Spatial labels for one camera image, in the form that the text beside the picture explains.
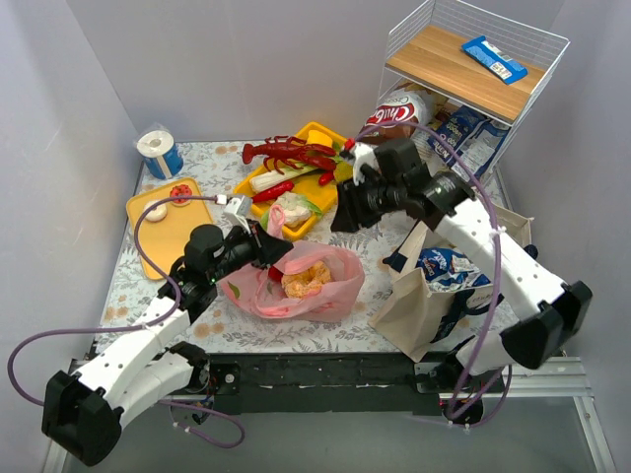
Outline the red toy bell pepper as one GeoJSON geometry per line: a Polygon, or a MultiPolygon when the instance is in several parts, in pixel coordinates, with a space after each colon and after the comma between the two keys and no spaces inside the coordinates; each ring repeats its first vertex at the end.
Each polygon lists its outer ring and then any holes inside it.
{"type": "Polygon", "coordinates": [[[276,267],[271,266],[268,269],[268,277],[275,282],[280,282],[282,280],[283,277],[283,273],[278,270],[276,267]]]}

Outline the pink plastic bag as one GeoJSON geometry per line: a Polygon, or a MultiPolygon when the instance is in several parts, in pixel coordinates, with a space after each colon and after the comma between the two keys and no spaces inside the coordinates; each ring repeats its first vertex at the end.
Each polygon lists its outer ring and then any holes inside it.
{"type": "Polygon", "coordinates": [[[268,269],[248,265],[220,281],[228,299],[261,319],[336,323],[352,311],[365,281],[352,251],[297,240],[268,269]]]}

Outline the blue Doritos chips bag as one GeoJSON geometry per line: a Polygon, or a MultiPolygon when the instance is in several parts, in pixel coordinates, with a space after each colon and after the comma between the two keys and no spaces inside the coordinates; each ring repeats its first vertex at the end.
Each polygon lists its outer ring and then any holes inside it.
{"type": "Polygon", "coordinates": [[[464,254],[451,248],[428,247],[420,251],[417,268],[433,293],[455,293],[485,287],[491,281],[464,254]]]}

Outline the beige canvas tote bag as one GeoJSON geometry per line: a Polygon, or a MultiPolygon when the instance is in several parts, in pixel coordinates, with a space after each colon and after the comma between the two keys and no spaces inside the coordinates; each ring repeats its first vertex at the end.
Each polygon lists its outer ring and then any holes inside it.
{"type": "Polygon", "coordinates": [[[439,342],[450,336],[462,318],[485,315],[491,301],[489,282],[468,288],[457,284],[453,290],[431,288],[425,279],[425,265],[417,262],[418,257],[425,249],[450,248],[424,223],[417,223],[404,242],[384,259],[392,293],[370,318],[369,325],[416,363],[437,351],[439,342]]]}

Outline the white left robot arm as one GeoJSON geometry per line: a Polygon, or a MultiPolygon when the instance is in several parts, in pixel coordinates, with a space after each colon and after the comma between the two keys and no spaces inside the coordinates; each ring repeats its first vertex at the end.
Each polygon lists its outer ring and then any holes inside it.
{"type": "Polygon", "coordinates": [[[132,420],[209,371],[204,350],[172,341],[215,301],[218,282],[248,265],[266,269],[292,247],[252,220],[228,234],[215,225],[195,228],[137,321],[99,356],[48,381],[42,432],[87,466],[103,461],[132,420]]]}

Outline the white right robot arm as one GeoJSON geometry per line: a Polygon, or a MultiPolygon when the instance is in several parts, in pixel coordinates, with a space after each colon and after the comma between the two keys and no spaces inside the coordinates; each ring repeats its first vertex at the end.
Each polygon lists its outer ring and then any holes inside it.
{"type": "Polygon", "coordinates": [[[439,372],[479,375],[513,364],[535,370],[578,332],[593,297],[590,288],[581,281],[568,284],[540,266],[500,231],[491,206],[457,174],[430,174],[405,138],[377,148],[349,140],[340,155],[353,160],[353,176],[337,186],[332,231],[356,233],[384,214],[403,211],[459,249],[519,320],[452,351],[439,372]]]}

